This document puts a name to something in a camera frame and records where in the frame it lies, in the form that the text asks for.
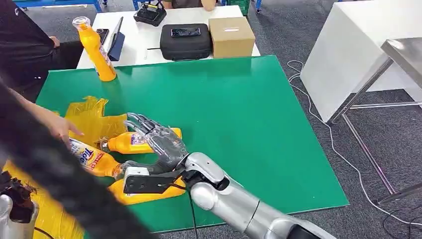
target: white table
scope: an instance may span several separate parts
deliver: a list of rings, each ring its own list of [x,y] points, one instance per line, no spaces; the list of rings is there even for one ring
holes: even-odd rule
[[[380,46],[387,39],[422,37],[421,0],[334,3],[301,79],[327,122],[388,59]],[[422,101],[420,87],[393,64],[369,91],[405,89]]]
[[[113,66],[144,65],[171,62],[163,58],[161,51],[147,50],[148,48],[160,47],[161,28],[165,24],[184,24],[184,23],[205,23],[208,25],[210,18],[241,17],[243,16],[239,6],[217,6],[213,11],[205,11],[203,7],[169,9],[167,16],[158,27],[148,25],[142,22],[136,22],[133,19],[134,11],[107,12],[98,13],[93,29],[107,28],[112,32],[117,25],[120,17],[123,23],[120,31],[125,35],[125,40],[120,56],[120,60],[113,62]],[[107,51],[111,33],[107,36],[104,46]],[[252,56],[259,56],[260,53],[256,44],[254,45]],[[84,50],[77,69],[93,68],[86,51]]]

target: green table surface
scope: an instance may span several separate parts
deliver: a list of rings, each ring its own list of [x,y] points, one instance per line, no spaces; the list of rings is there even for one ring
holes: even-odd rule
[[[105,116],[144,114],[180,127],[190,152],[203,152],[232,178],[284,213],[348,200],[275,56],[50,72],[37,103],[64,116],[85,96],[109,100]],[[119,155],[152,163],[154,154]],[[188,195],[128,206],[154,232],[193,226]],[[198,226],[223,223],[195,207]]]

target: floor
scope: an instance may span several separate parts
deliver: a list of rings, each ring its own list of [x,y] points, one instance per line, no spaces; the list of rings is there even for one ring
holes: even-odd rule
[[[295,72],[287,67],[287,62],[306,61],[333,2],[334,0],[263,0],[260,14],[256,14],[255,7],[251,4],[248,19],[255,32],[261,54],[275,54],[286,75],[294,74]],[[107,10],[133,10],[133,5],[130,0],[109,0]],[[76,30],[71,24],[72,19],[83,15],[93,20],[96,12],[94,7],[89,5],[87,8],[30,8],[27,14],[48,35],[57,36],[62,41],[69,41],[78,39]],[[296,79],[294,84],[304,89],[299,79]],[[295,93],[304,112],[307,112],[307,98],[298,91]],[[367,93],[362,102],[383,103],[410,100],[403,90],[396,90]],[[396,189],[403,189],[422,181],[420,176],[422,164],[419,163],[422,155],[421,108],[354,110],[348,115]],[[362,193],[357,172],[333,152],[328,129],[308,113],[307,116],[350,201],[350,206],[297,216],[319,225],[339,239],[410,238],[408,226],[392,218],[387,218],[385,227],[393,237],[386,233],[383,229],[383,220],[387,215],[368,203]],[[336,149],[362,172],[363,183],[369,197],[375,199],[388,195],[388,191],[375,174],[343,120],[333,126],[333,137]],[[410,210],[422,204],[420,198],[421,194],[413,195],[404,200],[389,203],[383,208],[389,212],[401,209],[395,212],[395,215],[411,220],[422,216],[421,208]],[[246,235],[232,230],[227,225],[200,229],[199,235],[200,238],[208,239],[247,238]],[[183,231],[162,234],[160,238],[192,239],[194,236],[193,231]],[[412,227],[412,238],[421,237],[422,231]]]

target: robotic arm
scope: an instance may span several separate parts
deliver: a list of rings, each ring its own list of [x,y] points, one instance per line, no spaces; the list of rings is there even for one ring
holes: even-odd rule
[[[161,165],[182,175],[193,201],[236,230],[252,239],[335,239],[315,224],[283,214],[260,201],[205,154],[189,154],[185,144],[168,127],[144,116],[128,116],[136,121],[124,123],[145,137],[160,156]]]

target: yellow detergent bottle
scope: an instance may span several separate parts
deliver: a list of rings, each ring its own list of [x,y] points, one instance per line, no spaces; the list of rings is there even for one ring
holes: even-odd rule
[[[79,158],[80,164],[91,174],[98,177],[116,178],[121,173],[121,163],[116,162],[108,153],[73,138],[70,139],[70,143],[72,153]]]
[[[95,65],[100,80],[112,81],[116,78],[111,61],[100,42],[100,36],[91,28],[91,22],[86,16],[78,16],[72,21],[79,32],[79,38]]]
[[[179,138],[182,138],[182,131],[179,128],[171,129]],[[122,154],[154,152],[145,139],[136,132],[125,132],[111,138],[108,142],[101,143],[101,149],[105,152],[116,151]]]

